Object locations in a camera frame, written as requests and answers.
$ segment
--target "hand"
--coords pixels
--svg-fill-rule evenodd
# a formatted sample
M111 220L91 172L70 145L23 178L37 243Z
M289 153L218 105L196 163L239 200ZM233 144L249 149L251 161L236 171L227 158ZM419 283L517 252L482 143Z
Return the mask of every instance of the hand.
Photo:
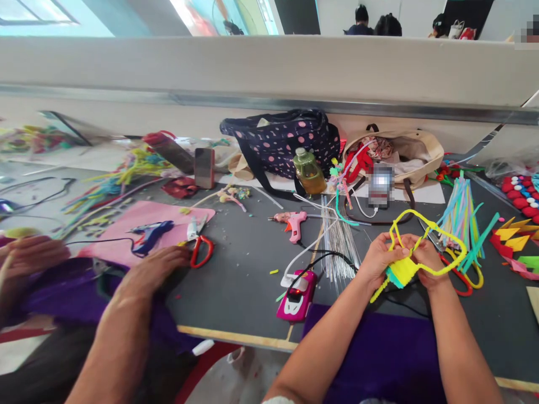
M382 285L383 274L389 264L410 254L409 249L403 249L399 245L395 245L395 249L389 251L391 243L387 243L387 240L391 240L389 233L381 233L376 237L359 267L357 277L366 281L371 292Z
M13 262L7 272L8 277L28 276L44 271L66 261L71 253L61 240L47 236L20 238L1 248L2 261L8 254Z
M412 249L420 237L413 234L406 234L401 236L401 239L406 248ZM445 267L438 255L436 247L429 240L422 240L412 255L418 263L426 265L435 271L442 270ZM426 272L424 269L420 269L417 274L419 280L428 291L432 291L439 284L450 281L448 274L435 276Z
M171 246L153 252L131 268L116 293L151 298L172 271L188 267L190 259L191 250L186 246Z

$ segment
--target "table surface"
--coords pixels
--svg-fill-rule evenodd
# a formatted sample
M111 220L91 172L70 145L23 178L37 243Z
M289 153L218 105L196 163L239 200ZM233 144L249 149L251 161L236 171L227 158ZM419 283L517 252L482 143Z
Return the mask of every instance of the table surface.
M42 166L22 163L7 163L4 175L16 178L17 182L42 177L72 177L84 180L102 174L98 171L63 168L52 172L27 177L21 175ZM82 194L92 183L76 181L67 196L54 198L25 212L67 222L67 216L60 212L66 201ZM20 204L28 204L59 191L63 181L50 179L19 190L4 192L1 197ZM175 200L162 192L157 185L149 186L134 198L191 206L209 195L200 190L192 199ZM451 188L444 187L448 200ZM167 305L179 325L179 330L205 338L232 341L245 345L262 346L279 350L293 350L300 341L302 324L291 326L278 319L276 298L284 292L280 280L288 263L301 252L301 247L289 241L289 233L284 233L285 224L270 222L268 217L280 209L264 195L252 190L252 196L244 200L250 217L234 203L221 204L217 198L201 204L201 208L217 211L215 217L204 228L204 235L216 244L212 259L200 269L181 270L169 279ZM480 230L485 229L492 216L499 212L506 219L517 216L518 211L507 206L489 192L472 181L472 193L476 204L484 202L477 214ZM302 202L279 200L284 211L305 210L319 214L319 211ZM378 212L376 219L393 220L409 206L402 201L392 202L387 211ZM431 220L436 220L445 210L445 205L418 203L416 210ZM13 217L0 223L1 229L18 226L33 226L50 232L58 223L46 219ZM309 245L319 235L321 220L309 218L302 223L302 241ZM399 226L401 233L422 234L417 220ZM359 257L363 259L370 239L380 232L389 230L387 226L359 226L352 229ZM69 241L89 239L76 233ZM76 252L81 244L72 246ZM486 258L481 260L485 275L485 285L475 290L471 297L460 301L481 350L500 385L506 387L539 391L539 325L533 314L526 292L526 286L536 286L534 282L513 273L494 247L484 244ZM538 247L529 242L521 255L536 255ZM304 268L312 260L311 253L305 253L292 267ZM270 271L278 269L278 274ZM321 267L315 267L317 273ZM330 283L325 276L316 289L314 302L331 305L345 287L344 284ZM414 284L391 294L392 298L403 302L420 313L430 313L428 297L420 284ZM367 310L377 313L418 316L416 313L379 298Z

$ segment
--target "smartphone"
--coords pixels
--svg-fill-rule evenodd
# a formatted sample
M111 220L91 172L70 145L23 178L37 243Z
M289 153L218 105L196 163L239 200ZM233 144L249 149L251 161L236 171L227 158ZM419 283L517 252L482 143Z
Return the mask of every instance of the smartphone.
M213 149L195 149L195 185L199 188L212 189L215 186L213 179L213 165L215 152Z
M369 206L387 209L394 185L395 171L393 167L383 163L375 164L369 179Z
M92 144L74 127L72 127L64 117L54 111L39 111L39 113L60 132L68 135L76 145L91 146Z

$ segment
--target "navy polka dot bag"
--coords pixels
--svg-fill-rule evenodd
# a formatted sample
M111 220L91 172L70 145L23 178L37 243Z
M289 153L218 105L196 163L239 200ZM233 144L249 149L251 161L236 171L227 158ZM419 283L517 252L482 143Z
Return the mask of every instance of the navy polka dot bag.
M319 109L225 119L220 129L222 134L237 139L249 168L264 189L285 199L297 200L290 192L273 189L265 171L294 179L296 191L305 195L292 162L295 149L303 147L313 153L326 178L333 167L331 159L339 157L339 131Z

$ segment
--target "pink glue gun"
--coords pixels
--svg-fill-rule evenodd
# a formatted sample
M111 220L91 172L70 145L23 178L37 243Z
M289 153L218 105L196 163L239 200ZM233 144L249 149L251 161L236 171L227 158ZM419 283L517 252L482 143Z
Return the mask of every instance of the pink glue gun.
M292 242L292 244L297 244L298 241L302 239L300 224L301 222L307 220L307 212L301 211L277 213L275 216L268 218L268 220L286 223L285 232L292 231L290 242Z

